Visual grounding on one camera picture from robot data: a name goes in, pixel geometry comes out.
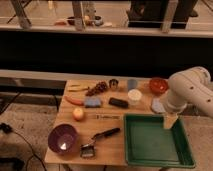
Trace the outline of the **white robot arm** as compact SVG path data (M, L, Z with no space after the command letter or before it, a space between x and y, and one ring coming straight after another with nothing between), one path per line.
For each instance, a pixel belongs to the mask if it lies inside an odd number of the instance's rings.
M213 91L208 88L211 75L204 67L176 72L168 79L169 89L160 98L165 112L163 127L171 129L188 103L213 118Z

